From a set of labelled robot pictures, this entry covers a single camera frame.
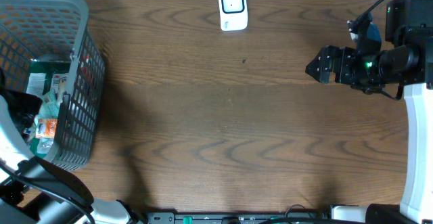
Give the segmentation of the grey plastic shopping basket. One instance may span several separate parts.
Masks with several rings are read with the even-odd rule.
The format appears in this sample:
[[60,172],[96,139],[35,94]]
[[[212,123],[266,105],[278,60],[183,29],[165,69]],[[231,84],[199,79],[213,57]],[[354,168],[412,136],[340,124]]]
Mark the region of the grey plastic shopping basket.
[[[83,0],[1,0],[1,77],[7,89],[28,94],[33,62],[70,62],[53,145],[41,158],[67,171],[90,159],[104,84],[105,64],[87,27],[88,16]],[[90,55],[96,77],[96,103],[80,88],[85,55]],[[33,120],[20,131],[23,139]]]

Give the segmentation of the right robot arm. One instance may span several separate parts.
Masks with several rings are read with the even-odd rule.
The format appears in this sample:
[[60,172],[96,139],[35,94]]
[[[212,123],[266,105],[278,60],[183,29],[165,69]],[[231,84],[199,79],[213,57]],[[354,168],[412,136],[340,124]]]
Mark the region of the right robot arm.
[[[398,86],[408,116],[407,174],[398,205],[371,204],[367,223],[432,222],[432,0],[392,0],[382,38],[370,11],[347,22],[356,46],[323,47],[306,66],[316,81],[348,85],[366,95]],[[382,40],[393,48],[383,50]]]

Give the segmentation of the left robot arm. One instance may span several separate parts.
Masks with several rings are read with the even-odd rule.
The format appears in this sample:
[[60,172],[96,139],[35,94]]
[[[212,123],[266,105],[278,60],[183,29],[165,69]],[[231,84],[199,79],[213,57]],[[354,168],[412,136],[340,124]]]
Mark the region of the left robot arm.
[[146,223],[128,204],[95,199],[75,175],[32,154],[20,131],[40,105],[1,77],[1,222]]

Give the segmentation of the green 3M gloves package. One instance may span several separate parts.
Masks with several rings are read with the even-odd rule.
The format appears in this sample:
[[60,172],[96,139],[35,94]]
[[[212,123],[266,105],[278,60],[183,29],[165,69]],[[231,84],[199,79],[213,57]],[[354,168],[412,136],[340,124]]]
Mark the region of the green 3M gloves package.
[[[60,106],[62,95],[66,92],[69,69],[70,62],[33,62],[30,66],[30,76],[26,92],[42,99],[43,95],[50,90],[54,90],[58,105]],[[24,130],[24,140],[34,155],[44,158],[51,149],[54,138],[39,139],[35,137],[39,119],[37,115],[33,123]]]

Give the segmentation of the orange Kleenex tissue pack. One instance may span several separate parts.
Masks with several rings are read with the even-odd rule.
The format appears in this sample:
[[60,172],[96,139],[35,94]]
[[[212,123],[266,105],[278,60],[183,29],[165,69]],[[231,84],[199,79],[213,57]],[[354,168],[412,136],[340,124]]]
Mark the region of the orange Kleenex tissue pack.
[[58,120],[53,118],[38,119],[35,137],[39,139],[41,138],[53,139],[55,137],[57,123]]

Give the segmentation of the red box in basket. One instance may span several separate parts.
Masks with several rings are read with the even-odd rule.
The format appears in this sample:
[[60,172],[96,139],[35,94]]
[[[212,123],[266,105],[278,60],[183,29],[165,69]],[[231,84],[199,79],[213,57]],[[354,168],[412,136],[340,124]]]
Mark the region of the red box in basket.
[[79,78],[80,88],[85,92],[85,96],[91,103],[96,103],[98,99],[95,94],[96,77],[92,72],[92,61],[90,55],[83,56],[80,67],[81,77]]

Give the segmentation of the black mounting rail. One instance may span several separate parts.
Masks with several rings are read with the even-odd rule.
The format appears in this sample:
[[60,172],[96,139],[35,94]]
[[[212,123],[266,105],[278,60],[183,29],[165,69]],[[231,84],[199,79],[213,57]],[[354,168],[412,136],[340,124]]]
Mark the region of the black mounting rail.
[[271,219],[318,218],[330,219],[329,211],[311,212],[309,210],[292,209],[288,214],[282,212],[235,212],[235,213],[206,213],[206,212],[148,212],[145,213],[147,222],[151,224],[259,224]]

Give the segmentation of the white barcode scanner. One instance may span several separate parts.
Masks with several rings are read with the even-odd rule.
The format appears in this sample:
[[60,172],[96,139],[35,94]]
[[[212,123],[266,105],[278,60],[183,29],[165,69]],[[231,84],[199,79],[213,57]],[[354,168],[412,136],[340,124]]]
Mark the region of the white barcode scanner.
[[224,32],[244,30],[248,26],[247,0],[219,0],[219,14]]

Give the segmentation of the mint green wipes pack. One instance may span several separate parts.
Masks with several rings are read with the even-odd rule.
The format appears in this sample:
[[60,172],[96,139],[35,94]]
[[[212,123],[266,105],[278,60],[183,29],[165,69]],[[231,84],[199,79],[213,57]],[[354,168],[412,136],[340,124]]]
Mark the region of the mint green wipes pack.
[[57,97],[54,90],[50,90],[42,98],[42,104],[37,118],[57,119],[60,113]]

